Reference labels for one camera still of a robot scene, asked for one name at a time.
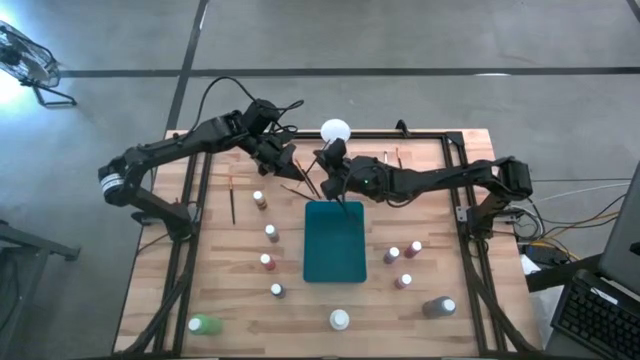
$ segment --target teal tray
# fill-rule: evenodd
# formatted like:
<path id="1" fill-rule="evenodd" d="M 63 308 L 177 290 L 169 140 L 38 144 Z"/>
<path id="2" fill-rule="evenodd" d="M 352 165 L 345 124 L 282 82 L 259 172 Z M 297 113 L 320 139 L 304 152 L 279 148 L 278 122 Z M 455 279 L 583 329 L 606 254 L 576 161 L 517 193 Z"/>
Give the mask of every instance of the teal tray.
<path id="1" fill-rule="evenodd" d="M 304 271 L 306 282 L 362 283 L 367 280 L 364 206 L 310 201 L 305 207 Z"/>

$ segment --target paint bottle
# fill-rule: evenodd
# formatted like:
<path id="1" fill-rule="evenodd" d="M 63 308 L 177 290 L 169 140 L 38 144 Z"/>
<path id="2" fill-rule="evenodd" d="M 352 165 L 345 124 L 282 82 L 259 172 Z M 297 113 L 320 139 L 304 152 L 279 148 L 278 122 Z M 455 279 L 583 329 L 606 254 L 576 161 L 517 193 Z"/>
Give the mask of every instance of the paint bottle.
<path id="1" fill-rule="evenodd" d="M 278 240 L 280 240 L 280 235 L 278 234 L 278 230 L 276 230 L 276 227 L 271 224 L 264 227 L 264 233 L 269 238 L 269 241 L 271 241 L 274 244 L 277 243 Z"/>
<path id="2" fill-rule="evenodd" d="M 260 263 L 262 264 L 262 266 L 264 266 L 265 269 L 267 269 L 268 271 L 271 271 L 273 269 L 276 268 L 276 262 L 273 261 L 273 259 L 271 258 L 271 256 L 267 255 L 267 254 L 262 254 L 260 255 Z"/>
<path id="3" fill-rule="evenodd" d="M 448 296 L 441 296 L 422 305 L 422 314 L 429 319 L 450 316 L 455 312 L 456 303 Z"/>
<path id="4" fill-rule="evenodd" d="M 187 327 L 193 335 L 217 335 L 222 332 L 222 319 L 197 314 L 189 320 Z"/>
<path id="5" fill-rule="evenodd" d="M 391 264 L 396 261 L 398 256 L 400 256 L 400 250 L 398 250 L 397 247 L 392 247 L 386 254 L 384 254 L 384 258 L 382 258 L 382 260 L 385 264 Z"/>
<path id="6" fill-rule="evenodd" d="M 258 209 L 264 210 L 267 208 L 267 199 L 264 198 L 262 191 L 256 191 L 253 193 L 253 201 L 258 205 Z"/>
<path id="7" fill-rule="evenodd" d="M 282 299 L 286 296 L 286 290 L 280 284 L 271 285 L 271 294 L 278 299 Z"/>
<path id="8" fill-rule="evenodd" d="M 329 316 L 329 323 L 334 330 L 344 330 L 349 326 L 349 314 L 342 309 L 334 310 Z"/>
<path id="9" fill-rule="evenodd" d="M 404 289 L 411 284 L 411 275 L 404 274 L 396 279 L 395 285 L 398 289 Z"/>
<path id="10" fill-rule="evenodd" d="M 422 250 L 422 243 L 420 243 L 420 241 L 414 241 L 411 243 L 411 245 L 409 245 L 408 248 L 405 249 L 404 257 L 406 257 L 407 259 L 412 259 L 420 252 L 420 250 Z"/>

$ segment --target wooden tabletop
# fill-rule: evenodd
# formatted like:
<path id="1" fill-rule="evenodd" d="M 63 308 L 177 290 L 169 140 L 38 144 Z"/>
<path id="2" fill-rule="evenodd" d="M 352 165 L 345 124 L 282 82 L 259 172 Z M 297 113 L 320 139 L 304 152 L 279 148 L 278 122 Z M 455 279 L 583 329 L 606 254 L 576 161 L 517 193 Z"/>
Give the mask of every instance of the wooden tabletop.
<path id="1" fill-rule="evenodd" d="M 460 131 L 464 134 L 470 162 L 494 159 L 487 130 Z M 321 141 L 314 140 L 300 140 L 295 144 L 295 157 L 305 168 L 313 161 L 312 150 L 322 147 Z M 386 150 L 391 165 L 398 163 L 395 151 L 398 148 L 404 167 L 416 170 L 445 166 L 441 145 L 436 140 L 354 139 L 347 147 L 350 157 L 368 155 L 381 160 Z M 168 201 L 179 197 L 186 163 L 184 159 L 160 167 L 154 193 Z M 231 221 L 229 174 L 233 175 L 235 226 Z M 316 166 L 310 177 L 319 190 L 326 174 Z M 198 173 L 195 179 L 192 198 L 198 188 Z M 348 194 L 348 199 L 362 201 L 365 207 L 367 281 L 362 284 L 312 284 L 302 279 L 304 206 L 308 200 L 286 191 L 280 184 L 311 196 L 304 183 L 259 176 L 255 163 L 239 149 L 214 156 L 189 314 L 220 317 L 224 319 L 224 331 L 217 336 L 187 333 L 184 356 L 477 354 L 448 191 L 425 193 L 401 209 Z M 265 194 L 268 207 L 264 211 L 258 210 L 252 200 L 255 190 Z M 482 201 L 487 192 L 477 188 L 476 194 L 478 201 Z M 266 238 L 264 227 L 267 224 L 275 225 L 280 232 L 278 243 L 272 244 Z M 500 226 L 496 229 L 510 230 Z M 161 225 L 146 228 L 140 246 L 164 232 Z M 389 247 L 403 250 L 412 241 L 420 241 L 423 245 L 415 258 L 401 257 L 392 265 L 383 263 L 383 255 Z M 515 241 L 508 235 L 496 235 L 489 243 L 498 301 L 525 338 L 539 346 Z M 131 344 L 157 310 L 169 249 L 169 241 L 163 240 L 138 256 L 115 350 Z M 259 257 L 263 253 L 275 259 L 276 270 L 267 272 L 260 265 Z M 413 282 L 406 289 L 397 290 L 393 282 L 404 273 L 411 274 Z M 273 283 L 286 288 L 284 299 L 270 294 Z M 455 315 L 438 320 L 425 319 L 420 312 L 422 303 L 444 295 L 456 301 Z M 488 311 L 484 305 L 482 308 L 485 329 L 492 343 Z M 347 330 L 338 332 L 330 327 L 329 315 L 335 309 L 344 309 L 350 315 Z M 173 329 L 171 324 L 167 339 L 172 339 Z"/>

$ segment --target black keyboard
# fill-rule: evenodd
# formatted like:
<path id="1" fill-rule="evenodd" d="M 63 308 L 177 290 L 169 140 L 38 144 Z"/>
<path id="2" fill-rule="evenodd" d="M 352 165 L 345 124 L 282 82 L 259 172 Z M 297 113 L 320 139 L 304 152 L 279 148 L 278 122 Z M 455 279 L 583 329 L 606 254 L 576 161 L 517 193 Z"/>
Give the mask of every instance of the black keyboard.
<path id="1" fill-rule="evenodd" d="M 551 326 L 604 358 L 640 360 L 640 304 L 585 270 L 565 285 Z"/>

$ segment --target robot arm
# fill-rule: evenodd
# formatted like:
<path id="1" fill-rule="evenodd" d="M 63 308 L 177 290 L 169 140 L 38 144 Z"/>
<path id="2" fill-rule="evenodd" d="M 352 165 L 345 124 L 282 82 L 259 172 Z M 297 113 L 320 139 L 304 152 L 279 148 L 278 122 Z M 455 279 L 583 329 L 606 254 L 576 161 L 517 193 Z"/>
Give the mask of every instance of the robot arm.
<path id="1" fill-rule="evenodd" d="M 469 235 L 491 237 L 493 219 L 511 201 L 524 200 L 533 190 L 529 167 L 513 157 L 495 161 L 478 160 L 467 166 L 415 171 L 399 169 L 377 158 L 356 156 L 346 158 L 346 146 L 338 139 L 325 150 L 316 150 L 318 164 L 329 178 L 320 184 L 325 197 L 338 199 L 346 191 L 363 194 L 376 202 L 385 201 L 392 207 L 403 207 L 424 192 L 456 189 L 468 185 L 481 186 L 490 195 L 482 204 L 466 210 Z M 493 168 L 499 169 L 493 175 Z"/>
<path id="2" fill-rule="evenodd" d="M 98 170 L 106 202 L 133 205 L 151 217 L 162 219 L 171 238 L 176 240 L 191 236 L 192 220 L 184 204 L 167 203 L 140 187 L 145 173 L 154 167 L 201 152 L 215 154 L 238 146 L 256 161 L 261 175 L 273 173 L 304 180 L 292 161 L 295 146 L 287 144 L 294 134 L 264 132 L 280 118 L 275 109 L 266 100 L 256 100 L 244 114 L 236 110 L 208 120 L 186 134 L 127 149 Z"/>

